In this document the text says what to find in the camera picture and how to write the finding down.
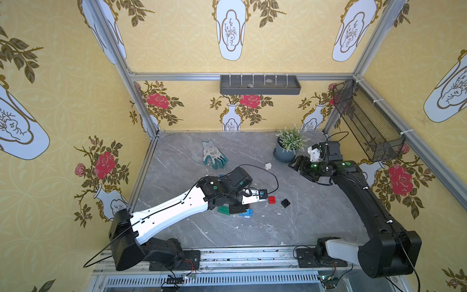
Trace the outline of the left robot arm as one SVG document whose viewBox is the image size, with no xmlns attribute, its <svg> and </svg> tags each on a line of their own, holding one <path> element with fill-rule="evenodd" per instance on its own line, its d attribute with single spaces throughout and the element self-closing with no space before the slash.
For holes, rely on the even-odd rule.
<svg viewBox="0 0 467 292">
<path fill-rule="evenodd" d="M 252 183 L 241 167 L 224 176 L 204 176 L 187 192 L 147 210 L 129 213 L 120 210 L 109 230 L 110 250 L 118 271 L 125 271 L 140 262 L 158 262 L 174 268 L 181 263 L 184 252 L 175 238 L 161 240 L 156 234 L 195 214 L 228 204 L 247 210 L 243 197 Z"/>
</svg>

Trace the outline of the light blue 2x4 brick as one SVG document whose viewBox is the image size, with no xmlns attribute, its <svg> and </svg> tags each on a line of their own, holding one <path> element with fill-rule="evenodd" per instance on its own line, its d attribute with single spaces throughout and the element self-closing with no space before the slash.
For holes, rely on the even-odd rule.
<svg viewBox="0 0 467 292">
<path fill-rule="evenodd" d="M 244 218 L 251 218 L 252 215 L 253 215 L 252 209 L 247 209 L 245 212 L 239 214 L 240 217 L 244 217 Z"/>
</svg>

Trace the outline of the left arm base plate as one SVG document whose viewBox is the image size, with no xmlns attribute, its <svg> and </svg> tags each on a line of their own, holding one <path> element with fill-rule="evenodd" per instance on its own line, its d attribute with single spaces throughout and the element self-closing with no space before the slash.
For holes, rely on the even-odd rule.
<svg viewBox="0 0 467 292">
<path fill-rule="evenodd" d="M 173 263 L 163 265 L 159 262 L 150 262 L 149 271 L 197 271 L 199 270 L 201 251 L 189 249 L 183 251 L 181 258 L 175 259 Z"/>
</svg>

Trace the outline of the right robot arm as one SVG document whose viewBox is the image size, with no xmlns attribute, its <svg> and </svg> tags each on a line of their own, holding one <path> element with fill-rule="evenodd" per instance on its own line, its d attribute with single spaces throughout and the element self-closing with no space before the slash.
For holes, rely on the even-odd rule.
<svg viewBox="0 0 467 292">
<path fill-rule="evenodd" d="M 311 149 L 318 152 L 318 158 L 300 155 L 288 166 L 313 183 L 329 178 L 349 198 L 369 237 L 363 245 L 341 238 L 320 238 L 324 254 L 360 266 L 371 278 L 415 272 L 422 247 L 420 236 L 394 219 L 373 193 L 359 165 L 343 158 L 339 142 L 321 142 Z"/>
</svg>

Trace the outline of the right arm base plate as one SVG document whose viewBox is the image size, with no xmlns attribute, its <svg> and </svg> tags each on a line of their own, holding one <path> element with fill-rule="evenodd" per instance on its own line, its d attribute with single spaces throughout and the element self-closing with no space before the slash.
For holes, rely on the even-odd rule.
<svg viewBox="0 0 467 292">
<path fill-rule="evenodd" d="M 327 255 L 317 256 L 315 248 L 297 246 L 293 250 L 293 256 L 297 260 L 299 268 L 345 268 L 348 263 L 343 260 L 333 259 Z"/>
</svg>

